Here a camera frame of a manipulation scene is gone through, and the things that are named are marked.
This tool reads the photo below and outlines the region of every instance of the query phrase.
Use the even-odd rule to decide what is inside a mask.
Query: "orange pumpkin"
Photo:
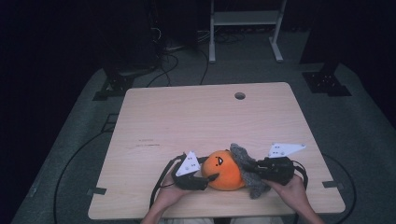
[[[229,150],[215,151],[209,155],[201,167],[202,176],[219,174],[209,182],[209,186],[220,190],[235,190],[245,186],[238,165],[233,160],[233,154]]]

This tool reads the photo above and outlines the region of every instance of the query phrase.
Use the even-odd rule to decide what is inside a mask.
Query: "white metal stand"
[[[271,48],[275,54],[278,63],[283,62],[277,46],[277,37],[279,35],[280,25],[282,24],[287,0],[282,0],[280,10],[270,11],[226,11],[215,12],[214,1],[210,5],[210,42],[209,42],[209,62],[216,61],[215,52],[215,26],[217,25],[263,25],[274,24],[274,35],[269,37]]]

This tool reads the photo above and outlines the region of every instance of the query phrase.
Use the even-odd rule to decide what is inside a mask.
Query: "light wood surface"
[[[234,97],[237,92],[244,100]],[[306,144],[290,155],[309,176],[307,195],[317,213],[340,213],[345,204],[287,83],[131,89],[126,95],[89,210],[92,219],[142,218],[165,165],[194,150],[208,156],[236,143],[256,160],[271,144]],[[207,188],[184,197],[164,217],[252,217],[291,214],[273,190],[251,200],[248,189]]]

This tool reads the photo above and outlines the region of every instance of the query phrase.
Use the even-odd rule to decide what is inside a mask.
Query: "gray floor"
[[[396,220],[395,130],[364,90],[359,78],[343,65],[335,74],[352,96],[311,93],[302,72],[318,71],[321,64],[299,64],[308,33],[280,34],[278,44],[285,59],[283,63],[276,63],[268,35],[246,35],[243,41],[235,44],[217,45],[217,62],[208,66],[203,84],[288,82],[320,150],[340,162],[356,185],[356,205],[345,223],[392,223]],[[200,49],[207,54],[207,44]],[[168,73],[171,85],[198,85],[206,68],[204,54],[182,50],[173,55],[177,56],[178,65]],[[169,69],[174,64],[174,58],[165,57],[163,68]],[[134,88],[145,88],[161,72],[157,70],[137,78]],[[54,223],[54,191],[65,167],[55,205],[58,223],[133,223],[131,220],[94,221],[87,216],[92,199],[89,189],[96,186],[111,138],[111,133],[100,132],[107,116],[119,113],[123,100],[122,97],[92,100],[105,78],[102,70],[92,75],[13,223]],[[166,85],[168,80],[162,76],[150,87]],[[327,223],[336,223],[351,209],[354,191],[340,165],[328,157],[325,161],[340,183],[346,203],[344,213],[322,216]],[[292,217],[283,219],[285,223],[292,223]]]

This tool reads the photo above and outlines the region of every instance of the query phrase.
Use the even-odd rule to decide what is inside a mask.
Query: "hand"
[[[180,189],[175,185],[171,175],[172,170],[163,179],[157,198],[141,223],[158,223],[167,208],[177,203],[184,195],[191,193],[191,190]]]
[[[300,215],[305,222],[324,223],[309,204],[303,180],[298,175],[294,175],[286,186],[269,180],[263,180],[263,182],[273,188],[283,202]]]

